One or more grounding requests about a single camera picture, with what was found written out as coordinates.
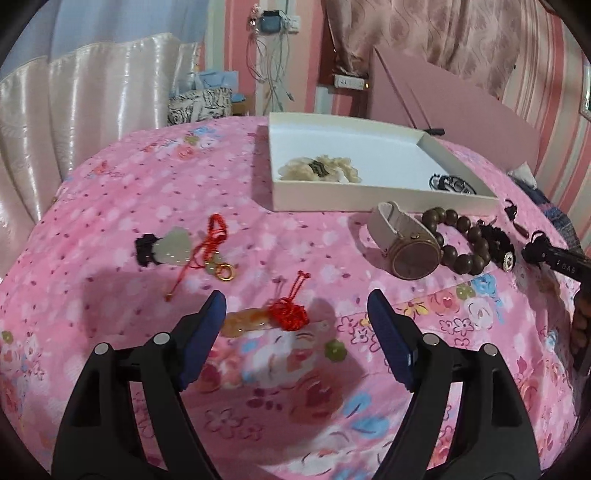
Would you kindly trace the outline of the right hand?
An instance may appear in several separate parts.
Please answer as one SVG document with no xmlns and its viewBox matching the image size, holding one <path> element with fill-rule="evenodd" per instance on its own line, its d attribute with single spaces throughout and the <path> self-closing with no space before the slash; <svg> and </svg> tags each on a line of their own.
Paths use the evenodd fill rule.
<svg viewBox="0 0 591 480">
<path fill-rule="evenodd" d="M 576 369 L 583 362 L 587 347 L 590 344 L 590 317 L 590 293 L 581 287 L 574 297 L 574 312 L 570 332 L 570 351 Z"/>
</svg>

